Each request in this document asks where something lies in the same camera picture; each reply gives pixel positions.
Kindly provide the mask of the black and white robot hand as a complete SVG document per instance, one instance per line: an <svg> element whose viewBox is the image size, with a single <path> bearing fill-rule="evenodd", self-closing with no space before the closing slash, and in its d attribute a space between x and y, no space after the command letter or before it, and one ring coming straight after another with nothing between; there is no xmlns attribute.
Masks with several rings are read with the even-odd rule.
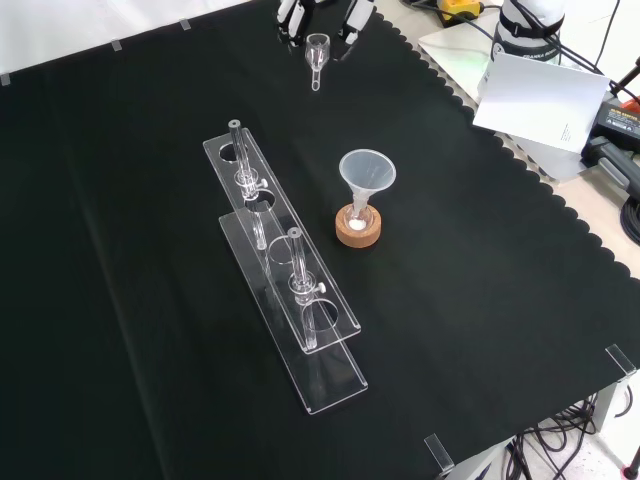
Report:
<svg viewBox="0 0 640 480"><path fill-rule="evenodd" d="M280 38L291 45L300 45L312 21L314 12L317 9L331 8L337 4L338 1L281 1L275 13L275 21ZM364 30L374 12L374 5L374 1L366 0L353 0L349 3L341 26L334 35L335 58L348 53L356 44L360 33Z"/></svg>

